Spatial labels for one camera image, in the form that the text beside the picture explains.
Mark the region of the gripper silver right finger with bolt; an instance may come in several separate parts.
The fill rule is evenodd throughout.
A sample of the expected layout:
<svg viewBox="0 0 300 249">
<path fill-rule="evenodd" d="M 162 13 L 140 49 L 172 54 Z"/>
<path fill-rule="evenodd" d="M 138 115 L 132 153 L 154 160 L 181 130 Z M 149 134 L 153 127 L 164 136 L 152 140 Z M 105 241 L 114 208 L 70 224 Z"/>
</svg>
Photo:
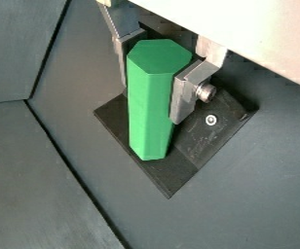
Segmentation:
<svg viewBox="0 0 300 249">
<path fill-rule="evenodd" d="M 209 103 L 217 93 L 211 78 L 223 68 L 227 47 L 204 36 L 196 44 L 199 58 L 176 75 L 171 119 L 179 125 L 195 111 L 197 100 Z"/>
</svg>

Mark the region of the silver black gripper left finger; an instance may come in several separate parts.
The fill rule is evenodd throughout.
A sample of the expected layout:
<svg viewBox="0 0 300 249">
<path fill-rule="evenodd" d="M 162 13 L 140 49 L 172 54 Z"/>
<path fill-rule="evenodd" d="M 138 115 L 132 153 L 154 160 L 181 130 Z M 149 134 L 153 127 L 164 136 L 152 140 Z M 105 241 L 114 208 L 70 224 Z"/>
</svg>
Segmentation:
<svg viewBox="0 0 300 249">
<path fill-rule="evenodd" d="M 148 37 L 140 26 L 138 8 L 128 0 L 96 0 L 109 26 L 116 54 L 120 60 L 122 84 L 128 86 L 126 55 L 136 43 Z"/>
</svg>

